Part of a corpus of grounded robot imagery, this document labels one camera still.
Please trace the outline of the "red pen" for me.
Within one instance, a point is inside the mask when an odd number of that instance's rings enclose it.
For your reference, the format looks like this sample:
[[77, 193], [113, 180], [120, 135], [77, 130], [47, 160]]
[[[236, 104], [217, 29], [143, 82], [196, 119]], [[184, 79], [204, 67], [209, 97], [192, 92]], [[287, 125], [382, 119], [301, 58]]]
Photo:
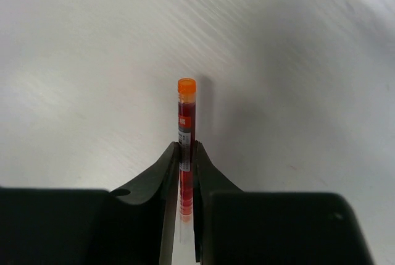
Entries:
[[180, 243], [187, 244], [193, 231], [193, 146], [196, 135], [196, 81], [178, 81], [178, 143], [180, 145]]

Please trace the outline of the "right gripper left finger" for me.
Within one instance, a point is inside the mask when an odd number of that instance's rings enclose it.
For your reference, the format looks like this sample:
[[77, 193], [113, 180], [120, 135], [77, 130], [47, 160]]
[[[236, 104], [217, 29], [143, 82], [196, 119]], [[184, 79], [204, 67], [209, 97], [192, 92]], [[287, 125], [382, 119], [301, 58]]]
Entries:
[[179, 153], [112, 191], [1, 188], [1, 263], [170, 264]]

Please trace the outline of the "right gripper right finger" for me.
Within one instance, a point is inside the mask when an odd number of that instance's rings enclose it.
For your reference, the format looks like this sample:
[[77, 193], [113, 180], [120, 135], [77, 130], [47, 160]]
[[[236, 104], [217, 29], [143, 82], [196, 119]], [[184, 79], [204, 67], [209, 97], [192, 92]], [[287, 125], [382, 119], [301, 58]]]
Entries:
[[195, 258], [200, 264], [372, 264], [356, 215], [328, 192], [242, 191], [193, 153]]

